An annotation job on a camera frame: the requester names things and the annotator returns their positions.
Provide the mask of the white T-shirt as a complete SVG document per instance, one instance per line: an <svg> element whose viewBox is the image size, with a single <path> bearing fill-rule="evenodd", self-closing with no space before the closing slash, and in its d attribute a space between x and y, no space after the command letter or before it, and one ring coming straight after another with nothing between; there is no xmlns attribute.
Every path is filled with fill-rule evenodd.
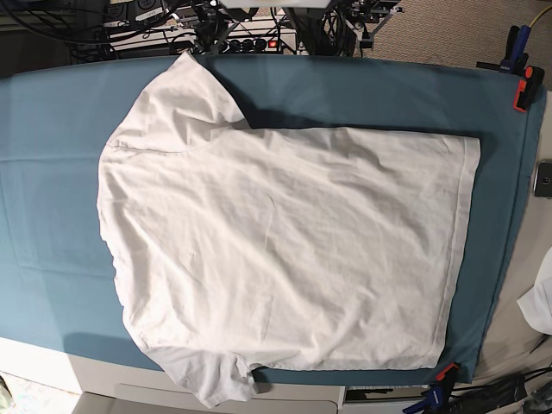
<svg viewBox="0 0 552 414"><path fill-rule="evenodd" d="M98 162L123 324L210 408L257 367L435 367L479 162L471 137L251 129L183 54Z"/></svg>

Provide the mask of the black power strip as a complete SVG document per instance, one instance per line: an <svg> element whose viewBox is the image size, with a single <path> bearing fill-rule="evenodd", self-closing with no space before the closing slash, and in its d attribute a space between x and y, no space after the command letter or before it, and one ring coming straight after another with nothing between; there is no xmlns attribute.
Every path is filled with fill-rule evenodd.
<svg viewBox="0 0 552 414"><path fill-rule="evenodd" d="M280 38L233 38L209 48L195 47L192 54L290 54L295 55L297 50Z"/></svg>

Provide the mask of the teal table cloth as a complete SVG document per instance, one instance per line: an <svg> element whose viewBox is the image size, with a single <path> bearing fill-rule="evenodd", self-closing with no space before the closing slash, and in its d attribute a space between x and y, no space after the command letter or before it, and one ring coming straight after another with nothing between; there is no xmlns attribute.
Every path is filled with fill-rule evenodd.
<svg viewBox="0 0 552 414"><path fill-rule="evenodd" d="M99 361L154 369L122 325L99 234L105 142L170 57L27 72L1 82L1 335ZM355 126L476 137L464 261L440 366L473 378L524 217L550 98L513 108L518 79L385 60L201 56L251 127Z"/></svg>

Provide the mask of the orange black clamp bottom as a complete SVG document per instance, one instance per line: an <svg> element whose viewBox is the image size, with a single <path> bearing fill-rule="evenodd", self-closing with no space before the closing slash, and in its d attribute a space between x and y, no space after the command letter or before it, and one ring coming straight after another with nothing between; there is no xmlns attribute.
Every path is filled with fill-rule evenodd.
<svg viewBox="0 0 552 414"><path fill-rule="evenodd" d="M436 382L441 383L443 381L456 382L457 375L461 370L461 366L456 362L448 364L437 376Z"/></svg>

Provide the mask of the orange black clamp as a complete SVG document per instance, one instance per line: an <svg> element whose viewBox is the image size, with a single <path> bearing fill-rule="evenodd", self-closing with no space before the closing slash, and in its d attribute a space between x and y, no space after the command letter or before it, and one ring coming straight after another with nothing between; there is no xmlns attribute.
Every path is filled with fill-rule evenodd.
<svg viewBox="0 0 552 414"><path fill-rule="evenodd" d="M461 370L461 366L456 362L448 364L437 376L436 382L441 383L443 381L456 382L457 375Z"/></svg>
<svg viewBox="0 0 552 414"><path fill-rule="evenodd" d="M527 66L517 85L513 108L526 112L532 105L544 78L545 71L537 66Z"/></svg>

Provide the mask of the blue black clamp bottom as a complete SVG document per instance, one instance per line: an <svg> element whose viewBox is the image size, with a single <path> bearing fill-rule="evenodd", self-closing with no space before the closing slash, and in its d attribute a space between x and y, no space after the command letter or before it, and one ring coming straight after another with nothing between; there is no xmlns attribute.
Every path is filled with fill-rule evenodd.
<svg viewBox="0 0 552 414"><path fill-rule="evenodd" d="M449 399L455 383L452 380L437 381L425 393L423 399L402 410L405 414L413 413L437 413L440 409L445 408L449 404Z"/></svg>

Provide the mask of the blue black clamp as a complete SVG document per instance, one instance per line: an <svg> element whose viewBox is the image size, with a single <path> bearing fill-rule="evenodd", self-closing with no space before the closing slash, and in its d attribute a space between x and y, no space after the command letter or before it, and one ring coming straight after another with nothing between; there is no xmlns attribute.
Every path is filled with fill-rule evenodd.
<svg viewBox="0 0 552 414"><path fill-rule="evenodd" d="M529 55L525 47L530 37L531 28L527 25L511 26L505 48L505 57L499 64L478 61L476 67L495 72L511 73L523 76Z"/></svg>
<svg viewBox="0 0 552 414"><path fill-rule="evenodd" d="M437 413L440 409L445 408L449 404L449 399L455 383L452 380L437 381L425 393L423 399L402 410L405 414L413 413Z"/></svg>

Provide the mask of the silver device at right edge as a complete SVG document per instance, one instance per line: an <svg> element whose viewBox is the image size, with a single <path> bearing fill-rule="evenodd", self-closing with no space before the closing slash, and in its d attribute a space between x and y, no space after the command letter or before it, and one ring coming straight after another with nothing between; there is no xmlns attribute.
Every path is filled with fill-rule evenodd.
<svg viewBox="0 0 552 414"><path fill-rule="evenodd" d="M552 198L552 160L541 160L537 164L533 195L536 198Z"/></svg>

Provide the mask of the white cloth at right edge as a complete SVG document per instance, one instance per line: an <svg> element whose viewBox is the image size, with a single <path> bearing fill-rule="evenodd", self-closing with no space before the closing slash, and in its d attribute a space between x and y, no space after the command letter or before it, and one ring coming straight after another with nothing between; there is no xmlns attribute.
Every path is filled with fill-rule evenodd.
<svg viewBox="0 0 552 414"><path fill-rule="evenodd" d="M551 249L545 254L533 287L517 300L527 324L537 332L551 335Z"/></svg>

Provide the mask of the orange black clamp top right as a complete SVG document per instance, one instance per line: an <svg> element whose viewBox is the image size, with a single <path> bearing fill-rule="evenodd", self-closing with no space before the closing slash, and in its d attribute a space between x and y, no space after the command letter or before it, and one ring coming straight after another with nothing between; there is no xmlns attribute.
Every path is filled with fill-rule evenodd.
<svg viewBox="0 0 552 414"><path fill-rule="evenodd" d="M513 108L526 112L532 105L544 78L545 71L537 66L527 66L517 85Z"/></svg>

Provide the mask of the blue black clamp top right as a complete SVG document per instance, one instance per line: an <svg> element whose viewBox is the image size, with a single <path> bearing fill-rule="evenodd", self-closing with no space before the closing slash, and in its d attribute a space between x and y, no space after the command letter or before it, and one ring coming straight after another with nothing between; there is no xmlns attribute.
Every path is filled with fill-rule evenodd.
<svg viewBox="0 0 552 414"><path fill-rule="evenodd" d="M530 37L531 28L527 25L511 26L505 48L505 57L499 64L478 61L476 67L495 72L511 73L523 76L529 55L525 47Z"/></svg>

